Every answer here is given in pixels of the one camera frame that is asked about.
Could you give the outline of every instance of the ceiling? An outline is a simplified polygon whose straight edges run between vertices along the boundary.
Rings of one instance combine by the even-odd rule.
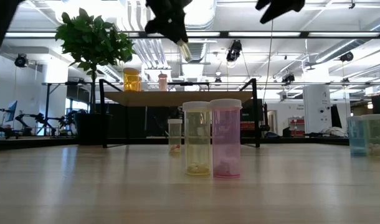
[[[83,2],[79,0],[70,1],[75,1],[77,4]],[[125,0],[89,1],[99,6],[99,9],[93,9],[95,12],[98,12],[97,10],[100,10],[100,13],[104,13],[103,11],[110,12],[108,14],[109,17],[105,16],[105,18],[116,23],[118,19],[114,17],[115,14],[122,13],[122,11],[120,11],[121,8],[117,7],[125,3]],[[130,3],[136,2],[138,4],[137,12],[140,12],[140,6],[144,3],[144,0],[128,1]],[[348,9],[350,5],[349,0],[306,0],[306,5],[301,12],[289,12],[275,19],[273,22],[261,24],[259,19],[262,17],[263,12],[255,10],[255,1],[217,0],[213,25],[209,29],[217,31],[368,31],[366,30],[366,26],[380,18],[380,0],[355,0],[355,3],[356,7],[354,9]],[[59,24],[56,20],[56,14],[60,14],[62,10],[67,10],[66,6],[67,4],[62,1],[27,1],[19,7],[9,28],[9,32],[55,31],[55,28]],[[139,22],[140,29],[142,29],[140,17],[137,18],[137,21]],[[294,60],[303,55],[313,55],[323,52],[342,40],[240,39],[242,43],[242,55],[237,59],[236,66],[229,68],[226,63],[226,53],[232,41],[232,39],[208,40],[210,43],[207,44],[204,59],[205,65],[201,65],[202,72],[197,76],[197,80],[213,82],[216,77],[216,72],[221,72],[223,82],[246,82],[250,77],[257,77],[258,82],[266,82],[266,80],[268,82],[274,82],[275,79],[280,82],[281,76],[285,75],[285,72],[280,73],[280,71],[283,71],[283,69],[294,62]],[[183,71],[183,66],[179,63],[181,62],[181,57],[176,44],[167,39],[162,39],[161,43],[166,61],[171,68],[171,77],[186,79],[187,73]],[[4,41],[4,45],[10,48],[47,47],[57,53],[61,52],[61,44],[61,41],[56,42],[54,39],[6,38]],[[327,70],[329,72],[328,79],[337,82],[347,75],[365,70],[368,71],[369,68],[380,64],[380,40],[371,40],[353,49],[352,53],[354,54],[354,59],[351,62],[342,63],[339,60],[331,60],[316,66],[316,68],[318,68],[319,71]],[[71,60],[69,55],[62,56]],[[140,58],[135,55],[131,62],[116,66],[114,69],[118,73],[121,73],[125,67],[133,67],[141,70],[142,64]],[[302,66],[291,72],[296,76],[296,82],[304,81],[302,74],[307,73],[306,70],[302,70]],[[71,69],[70,76],[86,77],[84,73],[78,69]],[[352,82],[366,82],[377,77],[380,77],[380,69],[355,78]],[[221,85],[213,88],[236,90],[238,87],[239,86],[236,85]]]

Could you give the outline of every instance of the black pot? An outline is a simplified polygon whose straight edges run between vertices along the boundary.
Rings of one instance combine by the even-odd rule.
[[[79,144],[98,145],[103,142],[104,136],[107,136],[112,115],[77,113],[74,119]]]

